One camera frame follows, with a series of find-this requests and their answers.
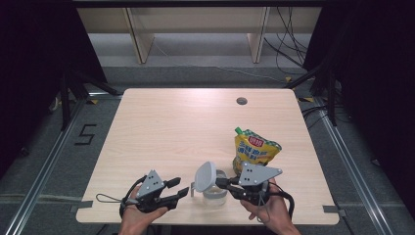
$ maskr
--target metal frame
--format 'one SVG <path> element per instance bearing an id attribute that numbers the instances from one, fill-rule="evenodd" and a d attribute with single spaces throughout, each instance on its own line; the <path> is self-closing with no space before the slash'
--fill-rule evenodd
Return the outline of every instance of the metal frame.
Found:
<path id="1" fill-rule="evenodd" d="M 52 173 L 56 162 L 59 159 L 59 155 L 64 148 L 68 137 L 72 131 L 73 124 L 76 121 L 83 105 L 84 100 L 78 100 L 73 108 L 72 111 L 72 119 L 69 122 L 67 128 L 61 131 L 58 136 L 55 145 L 53 146 L 48 158 L 46 159 L 43 167 L 40 169 L 39 173 L 37 174 L 36 179 L 34 180 L 33 184 L 31 185 L 30 190 L 25 195 L 23 202 L 21 203 L 18 211 L 13 216 L 12 220 L 9 223 L 8 229 L 6 234 L 21 234 L 25 224 L 27 223 L 28 218 L 30 217 L 31 212 L 36 205 L 36 201 L 42 192 L 46 182 L 49 179 L 50 174 Z"/>
<path id="2" fill-rule="evenodd" d="M 346 0 L 73 0 L 76 8 L 322 7 Z"/>
<path id="3" fill-rule="evenodd" d="M 314 97 L 314 101 L 316 106 L 324 106 L 324 102 L 321 98 Z M 356 188 L 357 194 L 359 195 L 364 207 L 372 219 L 376 230 L 379 234 L 393 234 L 392 228 L 389 225 L 383 210 L 379 206 L 375 196 L 373 195 L 362 174 L 360 173 L 360 170 L 357 167 L 357 164 L 354 162 L 354 159 L 350 154 L 350 151 L 348 150 L 347 145 L 343 140 L 339 130 L 331 124 L 330 119 L 327 117 L 326 111 L 320 111 L 320 116 L 323 118 L 324 125 L 326 126 L 327 131 L 329 132 L 329 135 L 336 146 L 336 149 L 339 151 L 340 157 L 342 158 L 348 175 L 350 176 L 350 179 Z"/>

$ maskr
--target human hand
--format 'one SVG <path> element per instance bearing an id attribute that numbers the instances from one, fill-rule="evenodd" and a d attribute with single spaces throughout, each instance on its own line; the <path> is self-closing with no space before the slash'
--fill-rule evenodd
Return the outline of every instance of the human hand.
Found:
<path id="1" fill-rule="evenodd" d="M 135 187 L 131 192 L 130 198 L 134 199 L 134 195 L 137 195 L 139 189 L 140 186 Z M 135 205 L 129 205 L 125 208 L 118 234 L 141 235 L 155 219 L 161 217 L 167 211 L 168 209 L 164 207 L 149 213 L 143 213 Z"/>
<path id="2" fill-rule="evenodd" d="M 269 179 L 269 191 L 278 193 L 280 189 L 276 186 L 274 178 Z M 250 202 L 241 200 L 241 205 L 250 212 L 250 220 L 258 217 L 265 226 L 279 235 L 298 235 L 300 232 L 294 227 L 287 211 L 284 198 L 271 196 L 264 206 L 253 205 Z"/>

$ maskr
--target wooden table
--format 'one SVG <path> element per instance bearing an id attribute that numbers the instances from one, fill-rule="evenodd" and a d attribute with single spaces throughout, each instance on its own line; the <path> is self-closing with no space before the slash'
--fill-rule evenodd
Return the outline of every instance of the wooden table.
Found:
<path id="1" fill-rule="evenodd" d="M 244 97 L 246 105 L 237 99 Z M 190 187 L 195 172 L 206 161 L 234 176 L 234 129 L 251 129 L 277 141 L 282 152 L 269 166 L 283 169 L 277 183 L 295 201 L 295 224 L 336 224 L 327 182 L 318 162 L 298 101 L 289 89 L 128 89 L 116 112 L 95 170 L 82 201 L 92 208 L 79 209 L 76 218 L 87 223 L 120 223 L 119 204 L 96 201 L 98 193 L 121 199 L 130 186 L 151 169 L 161 179 L 181 177 L 181 183 L 164 189 L 161 196 Z M 156 224 L 260 225 L 227 194 L 220 207 L 207 207 L 195 193 L 179 201 L 176 210 Z"/>

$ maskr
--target snack bag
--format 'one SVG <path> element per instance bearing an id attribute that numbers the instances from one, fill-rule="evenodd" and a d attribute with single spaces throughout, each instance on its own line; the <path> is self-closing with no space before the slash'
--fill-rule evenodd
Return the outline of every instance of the snack bag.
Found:
<path id="1" fill-rule="evenodd" d="M 267 165 L 281 150 L 281 145 L 275 141 L 266 140 L 253 131 L 242 131 L 237 127 L 235 131 L 236 157 L 233 160 L 233 169 L 239 176 L 242 171 L 241 162 L 249 162 L 254 165 Z"/>

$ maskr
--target wrist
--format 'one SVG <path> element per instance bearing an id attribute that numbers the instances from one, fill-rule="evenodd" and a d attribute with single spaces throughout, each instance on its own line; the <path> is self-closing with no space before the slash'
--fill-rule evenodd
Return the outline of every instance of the wrist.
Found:
<path id="1" fill-rule="evenodd" d="M 118 235 L 135 235 L 136 231 L 128 228 L 121 228 L 118 232 Z"/>
<path id="2" fill-rule="evenodd" d="M 300 232 L 292 223 L 280 227 L 279 229 L 276 229 L 274 232 L 278 235 L 300 235 Z"/>

